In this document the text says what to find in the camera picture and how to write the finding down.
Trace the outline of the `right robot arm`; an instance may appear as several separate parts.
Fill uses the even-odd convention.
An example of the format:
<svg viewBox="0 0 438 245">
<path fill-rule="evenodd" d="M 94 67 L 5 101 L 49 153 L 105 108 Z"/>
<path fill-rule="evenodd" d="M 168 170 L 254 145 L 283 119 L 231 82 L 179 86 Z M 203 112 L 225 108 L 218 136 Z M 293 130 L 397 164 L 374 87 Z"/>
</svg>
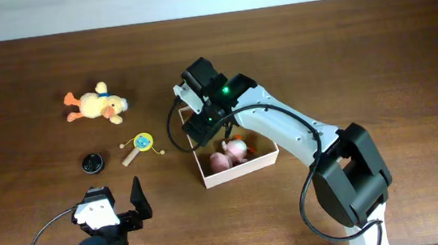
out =
<svg viewBox="0 0 438 245">
<path fill-rule="evenodd" d="M 312 119 L 245 75 L 226 78 L 206 58 L 193 62 L 181 79 L 173 88 L 174 102 L 185 102 L 193 112 L 182 126 L 193 140 L 190 150 L 207 145 L 223 127 L 263 135 L 308 168 L 299 210 L 314 234 L 349 245 L 390 245 L 384 213 L 392 175 L 365 128 L 351 123 L 341 129 Z M 333 237 L 312 225 L 305 207 L 309 188 L 323 210 L 344 226 L 345 236 Z"/>
</svg>

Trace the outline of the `white cardboard box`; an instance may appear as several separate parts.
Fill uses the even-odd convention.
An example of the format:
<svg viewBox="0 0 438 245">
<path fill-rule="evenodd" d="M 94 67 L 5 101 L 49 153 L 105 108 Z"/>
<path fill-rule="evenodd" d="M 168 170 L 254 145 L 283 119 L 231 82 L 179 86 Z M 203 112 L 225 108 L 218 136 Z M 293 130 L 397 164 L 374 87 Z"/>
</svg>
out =
<svg viewBox="0 0 438 245">
<path fill-rule="evenodd" d="M 193 152 L 200 176 L 207 189 L 276 163 L 275 161 L 279 153 L 277 144 L 254 131 L 245 130 L 242 127 L 234 127 L 226 142 L 232 140 L 234 135 L 244 135 L 247 137 L 245 141 L 247 145 L 254 147 L 256 151 L 254 154 L 248 155 L 247 162 L 214 174 L 209 165 L 209 157 L 212 153 L 222 152 L 221 144 L 225 137 L 224 133 L 224 130 L 219 131 L 205 147 L 198 148 Z"/>
</svg>

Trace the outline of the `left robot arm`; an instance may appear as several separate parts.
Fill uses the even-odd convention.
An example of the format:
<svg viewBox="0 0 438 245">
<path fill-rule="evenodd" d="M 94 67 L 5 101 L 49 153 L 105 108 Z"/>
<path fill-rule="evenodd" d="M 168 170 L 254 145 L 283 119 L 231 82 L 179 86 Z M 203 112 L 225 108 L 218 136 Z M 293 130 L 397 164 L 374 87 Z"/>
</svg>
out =
<svg viewBox="0 0 438 245">
<path fill-rule="evenodd" d="M 72 213 L 72 222 L 88 234 L 79 245 L 129 245 L 127 235 L 141 230 L 150 219 L 152 208 L 138 177 L 133 178 L 130 202 L 132 210 L 117 214 L 114 196 L 108 187 L 90 188 Z"/>
</svg>

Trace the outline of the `pink pig toy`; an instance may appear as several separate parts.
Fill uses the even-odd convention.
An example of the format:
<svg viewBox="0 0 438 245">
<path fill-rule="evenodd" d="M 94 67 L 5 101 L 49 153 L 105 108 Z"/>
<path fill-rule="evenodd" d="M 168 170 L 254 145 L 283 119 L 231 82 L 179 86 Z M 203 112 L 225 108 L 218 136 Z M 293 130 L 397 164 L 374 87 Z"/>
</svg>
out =
<svg viewBox="0 0 438 245">
<path fill-rule="evenodd" d="M 248 155 L 254 154 L 256 149 L 242 139 L 233 139 L 228 142 L 222 141 L 222 152 L 212 153 L 209 157 L 209 165 L 214 174 L 229 170 L 236 165 L 248 161 Z"/>
</svg>

